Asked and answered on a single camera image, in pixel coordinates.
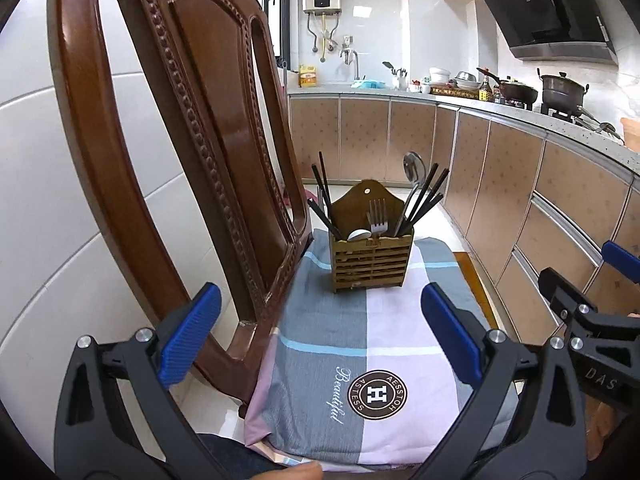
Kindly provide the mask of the person's right hand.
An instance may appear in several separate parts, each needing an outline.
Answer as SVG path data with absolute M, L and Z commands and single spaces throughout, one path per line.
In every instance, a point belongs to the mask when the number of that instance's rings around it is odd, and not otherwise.
M 587 426 L 587 458 L 595 460 L 602 452 L 605 441 L 612 436 L 622 415 L 611 405 L 600 402 Z

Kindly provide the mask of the person's left hand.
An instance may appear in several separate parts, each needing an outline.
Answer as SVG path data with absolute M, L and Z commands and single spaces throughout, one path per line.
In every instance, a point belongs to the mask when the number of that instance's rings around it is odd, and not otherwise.
M 250 480 L 322 480 L 323 470 L 318 462 L 303 463 L 294 467 L 270 470 Z

